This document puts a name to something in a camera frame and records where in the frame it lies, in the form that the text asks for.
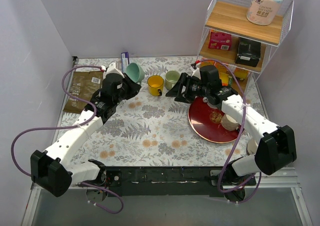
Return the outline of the teal mug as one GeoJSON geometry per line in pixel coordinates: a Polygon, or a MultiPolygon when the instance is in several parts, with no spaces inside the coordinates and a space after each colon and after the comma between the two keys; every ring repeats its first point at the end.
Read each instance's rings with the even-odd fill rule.
{"type": "Polygon", "coordinates": [[[138,84],[145,78],[145,72],[137,63],[130,63],[126,68],[125,73],[133,82],[138,84]]]}

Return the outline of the light green mug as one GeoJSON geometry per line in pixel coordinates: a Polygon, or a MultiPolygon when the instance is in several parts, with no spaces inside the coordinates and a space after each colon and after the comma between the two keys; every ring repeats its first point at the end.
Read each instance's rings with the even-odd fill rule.
{"type": "Polygon", "coordinates": [[[171,90],[172,87],[176,84],[178,79],[180,78],[180,74],[177,71],[168,71],[165,74],[164,86],[167,90],[171,90]]]}

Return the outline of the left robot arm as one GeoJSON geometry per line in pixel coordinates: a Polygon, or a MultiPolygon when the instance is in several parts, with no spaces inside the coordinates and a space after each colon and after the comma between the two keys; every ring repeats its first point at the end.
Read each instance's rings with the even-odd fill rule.
{"type": "Polygon", "coordinates": [[[71,159],[90,136],[116,112],[117,105],[135,97],[145,77],[144,71],[131,63],[122,73],[111,63],[105,71],[100,89],[95,91],[77,122],[43,152],[36,150],[30,157],[31,179],[56,197],[73,184],[91,182],[96,186],[106,182],[106,166],[94,159],[71,165],[71,159]]]}

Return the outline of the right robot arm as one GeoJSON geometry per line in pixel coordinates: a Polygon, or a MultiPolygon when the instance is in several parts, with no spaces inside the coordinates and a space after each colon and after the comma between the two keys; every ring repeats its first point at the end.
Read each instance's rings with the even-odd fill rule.
{"type": "Polygon", "coordinates": [[[182,73],[166,96],[175,101],[192,103],[197,97],[205,97],[224,114],[233,118],[241,129],[248,132],[258,143],[254,155],[234,160],[225,165],[218,175],[218,183],[239,184],[245,176],[254,173],[272,175],[297,159],[295,134],[289,126],[280,127],[260,115],[245,103],[236,90],[223,86],[215,66],[197,69],[199,74],[182,73]]]}

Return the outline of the yellow enamel mug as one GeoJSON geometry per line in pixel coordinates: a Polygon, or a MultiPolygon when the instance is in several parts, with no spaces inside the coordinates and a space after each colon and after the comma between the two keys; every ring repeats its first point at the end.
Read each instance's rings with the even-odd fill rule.
{"type": "Polygon", "coordinates": [[[147,80],[147,84],[148,84],[148,92],[152,96],[159,97],[163,95],[164,80],[161,76],[159,75],[150,76],[147,80]]]}

